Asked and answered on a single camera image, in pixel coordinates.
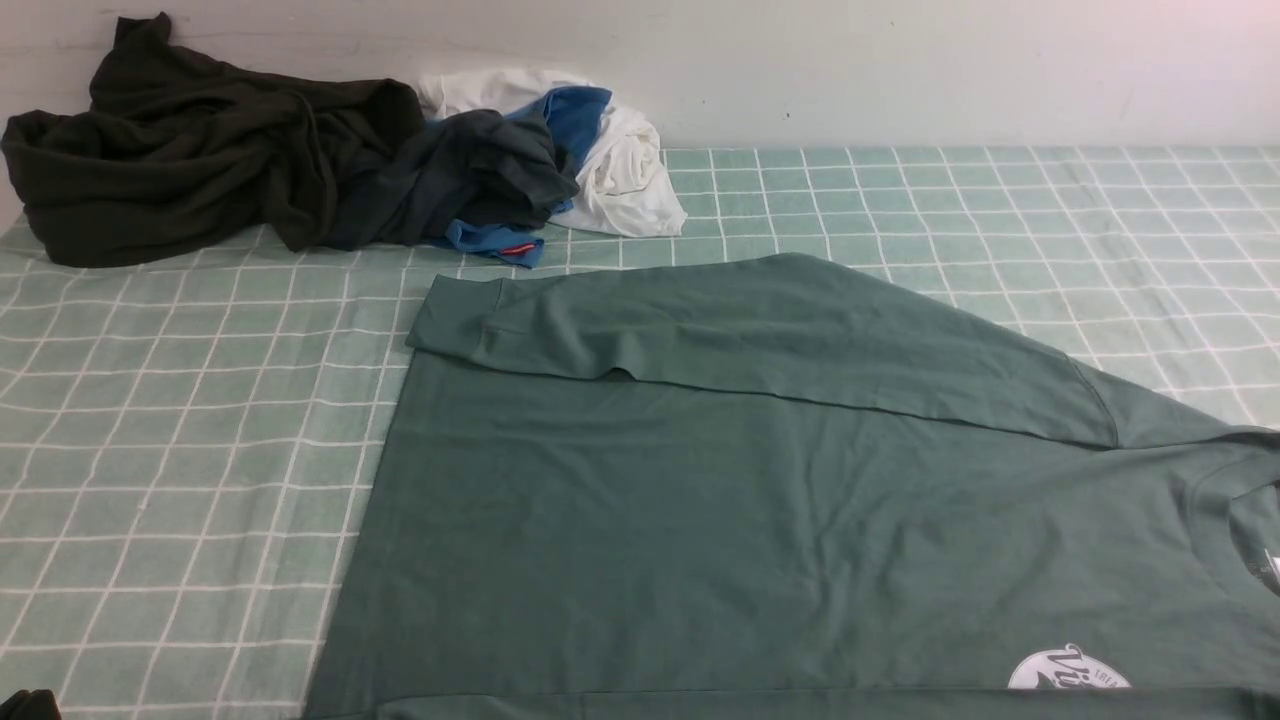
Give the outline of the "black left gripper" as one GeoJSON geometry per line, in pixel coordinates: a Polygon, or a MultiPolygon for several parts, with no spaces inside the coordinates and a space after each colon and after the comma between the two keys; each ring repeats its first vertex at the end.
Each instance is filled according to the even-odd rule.
{"type": "Polygon", "coordinates": [[[49,689],[18,691],[1,703],[1,720],[61,720],[54,693],[49,689]]]}

